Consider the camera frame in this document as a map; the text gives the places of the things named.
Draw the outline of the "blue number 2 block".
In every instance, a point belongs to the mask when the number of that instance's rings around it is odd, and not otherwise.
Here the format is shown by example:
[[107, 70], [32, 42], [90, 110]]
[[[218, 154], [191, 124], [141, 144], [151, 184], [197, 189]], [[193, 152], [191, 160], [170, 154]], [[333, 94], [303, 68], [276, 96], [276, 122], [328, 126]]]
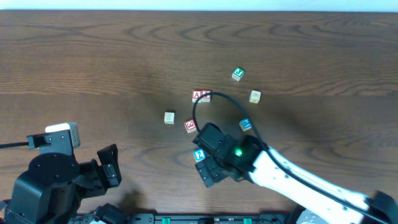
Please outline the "blue number 2 block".
[[197, 149], [193, 152], [193, 155], [196, 162], [200, 162], [206, 158], [206, 152], [202, 149]]

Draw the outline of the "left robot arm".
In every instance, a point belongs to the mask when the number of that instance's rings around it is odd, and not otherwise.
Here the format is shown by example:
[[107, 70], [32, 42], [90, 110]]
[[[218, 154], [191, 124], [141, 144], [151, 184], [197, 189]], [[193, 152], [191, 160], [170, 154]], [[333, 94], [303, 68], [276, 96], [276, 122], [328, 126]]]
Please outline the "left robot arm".
[[54, 149], [33, 158], [16, 179], [11, 199], [1, 202], [2, 222], [68, 223], [82, 200], [105, 195], [121, 183], [117, 146], [97, 155], [98, 160], [79, 163], [72, 151]]

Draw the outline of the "red letter A block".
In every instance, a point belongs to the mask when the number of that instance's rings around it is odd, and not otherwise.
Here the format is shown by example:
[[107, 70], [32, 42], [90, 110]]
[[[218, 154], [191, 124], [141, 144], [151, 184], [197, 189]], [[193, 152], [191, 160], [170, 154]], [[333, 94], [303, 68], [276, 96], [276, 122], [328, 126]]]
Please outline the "red letter A block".
[[195, 103], [195, 102], [201, 103], [200, 97], [201, 97], [201, 90], [193, 90], [192, 91], [192, 102], [193, 103]]

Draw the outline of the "yellow picture wooden block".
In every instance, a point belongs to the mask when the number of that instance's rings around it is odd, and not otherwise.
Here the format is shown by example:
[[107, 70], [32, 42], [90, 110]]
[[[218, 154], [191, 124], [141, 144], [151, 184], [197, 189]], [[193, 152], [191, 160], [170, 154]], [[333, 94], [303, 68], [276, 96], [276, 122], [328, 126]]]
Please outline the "yellow picture wooden block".
[[261, 95], [262, 93], [260, 91], [252, 90], [249, 97], [249, 102], [258, 104], [261, 99]]

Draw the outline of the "red letter I block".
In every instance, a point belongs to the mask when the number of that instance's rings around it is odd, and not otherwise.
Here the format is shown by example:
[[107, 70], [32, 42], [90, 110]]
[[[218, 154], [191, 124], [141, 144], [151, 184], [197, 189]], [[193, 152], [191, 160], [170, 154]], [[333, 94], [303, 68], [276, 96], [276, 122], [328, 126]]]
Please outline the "red letter I block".
[[202, 103], [209, 103], [211, 101], [211, 95], [209, 95], [209, 93], [211, 93], [211, 90], [202, 90], [201, 91], [201, 102]]

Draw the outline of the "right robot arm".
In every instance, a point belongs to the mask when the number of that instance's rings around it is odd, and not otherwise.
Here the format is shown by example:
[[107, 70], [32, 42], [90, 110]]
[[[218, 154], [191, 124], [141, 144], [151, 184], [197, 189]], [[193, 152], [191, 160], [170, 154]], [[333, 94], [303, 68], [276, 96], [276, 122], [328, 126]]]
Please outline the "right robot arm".
[[207, 187], [225, 177], [274, 190], [327, 223], [397, 223], [397, 201], [378, 191], [368, 197], [296, 166], [260, 137], [237, 140], [207, 123], [193, 140], [208, 157], [196, 164]]

